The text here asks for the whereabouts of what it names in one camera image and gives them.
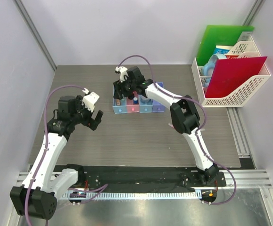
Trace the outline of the clear paper clip jar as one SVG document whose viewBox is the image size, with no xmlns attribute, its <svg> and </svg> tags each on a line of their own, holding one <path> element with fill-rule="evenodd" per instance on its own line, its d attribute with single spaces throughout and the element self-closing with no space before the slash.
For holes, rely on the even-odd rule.
<svg viewBox="0 0 273 226">
<path fill-rule="evenodd" d="M 150 104 L 150 102 L 151 102 L 151 99 L 150 99 L 150 98 L 141 96 L 141 103 L 142 103 L 142 104 Z"/>
</svg>

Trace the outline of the pink drawer box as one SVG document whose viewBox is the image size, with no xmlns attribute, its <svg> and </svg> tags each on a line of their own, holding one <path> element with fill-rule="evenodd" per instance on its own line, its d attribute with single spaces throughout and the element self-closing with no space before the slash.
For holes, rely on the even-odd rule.
<svg viewBox="0 0 273 226">
<path fill-rule="evenodd" d="M 139 98 L 139 95 L 136 92 L 134 92 L 133 94 L 134 94 L 133 98 L 134 97 Z M 134 105 L 133 98 L 132 99 L 130 99 L 128 97 L 126 98 L 126 107 L 127 107 L 128 113 L 138 113 L 140 111 L 140 105 L 139 104 Z"/>
</svg>

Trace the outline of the purple drawer box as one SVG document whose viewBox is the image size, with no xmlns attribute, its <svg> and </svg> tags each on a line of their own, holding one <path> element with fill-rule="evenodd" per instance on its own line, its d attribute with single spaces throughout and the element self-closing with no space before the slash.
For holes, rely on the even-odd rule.
<svg viewBox="0 0 273 226">
<path fill-rule="evenodd" d="M 158 101 L 152 99 L 152 112 L 153 113 L 163 113 L 165 111 L 165 107 Z"/>
</svg>

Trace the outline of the light blue drawer box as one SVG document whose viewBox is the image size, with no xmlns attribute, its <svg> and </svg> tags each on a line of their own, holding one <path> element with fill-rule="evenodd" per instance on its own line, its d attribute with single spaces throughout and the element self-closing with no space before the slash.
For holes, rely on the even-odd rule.
<svg viewBox="0 0 273 226">
<path fill-rule="evenodd" d="M 121 102 L 122 102 L 121 106 L 117 106 L 116 105 L 116 100 L 117 100 L 116 98 L 113 98 L 112 107 L 113 107 L 114 114 L 124 114 L 124 113 L 127 113 L 126 98 L 124 97 L 123 99 L 120 99 Z"/>
</svg>

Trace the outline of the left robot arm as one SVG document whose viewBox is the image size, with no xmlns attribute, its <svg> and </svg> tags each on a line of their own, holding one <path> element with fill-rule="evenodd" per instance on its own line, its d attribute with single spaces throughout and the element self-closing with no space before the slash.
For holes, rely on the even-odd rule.
<svg viewBox="0 0 273 226">
<path fill-rule="evenodd" d="M 81 165 L 68 164 L 51 179 L 57 160 L 75 127 L 79 124 L 96 130 L 101 123 L 102 111 L 92 118 L 99 95 L 95 92 L 84 96 L 63 96 L 47 129 L 38 156 L 21 186 L 14 186 L 10 198 L 18 215 L 49 220 L 54 215 L 58 200 L 72 186 L 80 188 L 86 175 Z"/>
</svg>

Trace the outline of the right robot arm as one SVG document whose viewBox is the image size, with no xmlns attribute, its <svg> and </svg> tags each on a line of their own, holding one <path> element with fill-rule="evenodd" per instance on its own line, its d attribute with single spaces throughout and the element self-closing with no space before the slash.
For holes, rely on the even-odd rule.
<svg viewBox="0 0 273 226">
<path fill-rule="evenodd" d="M 155 100 L 169 109 L 172 127 L 184 136 L 195 158 L 199 182 L 204 186 L 211 185 L 219 168 L 210 156 L 200 131 L 200 116 L 195 107 L 195 100 L 190 96 L 178 96 L 164 89 L 152 79 L 145 79 L 136 66 L 126 68 L 118 66 L 115 73 L 120 79 L 113 83 L 114 99 L 125 97 L 133 99 L 135 94 Z"/>
</svg>

